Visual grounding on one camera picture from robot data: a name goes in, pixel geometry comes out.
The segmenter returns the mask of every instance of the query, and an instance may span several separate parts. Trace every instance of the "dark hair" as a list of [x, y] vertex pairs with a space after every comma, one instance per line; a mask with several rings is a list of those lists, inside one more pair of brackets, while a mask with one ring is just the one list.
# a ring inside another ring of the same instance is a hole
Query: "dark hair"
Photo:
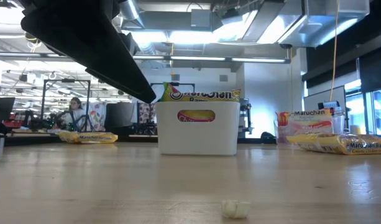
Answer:
[[71, 101], [75, 101], [75, 102], [77, 102], [77, 104], [79, 105], [78, 106], [78, 109], [83, 109], [83, 106], [81, 105], [81, 100], [78, 98], [78, 97], [73, 97], [71, 100], [70, 100], [70, 102]]

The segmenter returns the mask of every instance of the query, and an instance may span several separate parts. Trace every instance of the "wooden table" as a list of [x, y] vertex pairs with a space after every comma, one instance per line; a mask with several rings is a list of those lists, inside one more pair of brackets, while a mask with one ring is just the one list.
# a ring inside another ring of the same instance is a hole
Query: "wooden table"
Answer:
[[[160, 156], [153, 143], [7, 147], [0, 223], [381, 223], [381, 155], [239, 145]], [[246, 220], [224, 199], [252, 202]]]

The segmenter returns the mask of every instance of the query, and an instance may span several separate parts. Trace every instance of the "black monitor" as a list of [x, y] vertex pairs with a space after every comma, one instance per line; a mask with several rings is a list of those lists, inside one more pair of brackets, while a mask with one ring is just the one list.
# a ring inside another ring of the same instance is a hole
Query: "black monitor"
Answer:
[[0, 98], [0, 122], [9, 119], [14, 103], [14, 97]]

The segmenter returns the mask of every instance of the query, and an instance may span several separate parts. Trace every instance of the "person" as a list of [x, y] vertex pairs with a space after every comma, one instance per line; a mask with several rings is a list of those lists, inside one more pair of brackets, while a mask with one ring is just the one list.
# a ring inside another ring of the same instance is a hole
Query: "person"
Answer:
[[[78, 120], [78, 118], [86, 114], [81, 104], [81, 100], [78, 97], [73, 97], [70, 100], [69, 110], [73, 112], [74, 121]], [[85, 122], [85, 118], [80, 119], [77, 123], [77, 127], [80, 129], [84, 125], [84, 122]]]

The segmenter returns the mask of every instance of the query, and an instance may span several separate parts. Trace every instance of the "white storage bin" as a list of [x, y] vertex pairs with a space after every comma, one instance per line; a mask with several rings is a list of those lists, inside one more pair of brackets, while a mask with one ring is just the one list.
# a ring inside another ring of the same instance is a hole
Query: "white storage bin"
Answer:
[[[161, 154], [233, 156], [237, 152], [240, 103], [160, 102], [156, 104]], [[181, 122], [181, 110], [211, 110], [212, 122]]]

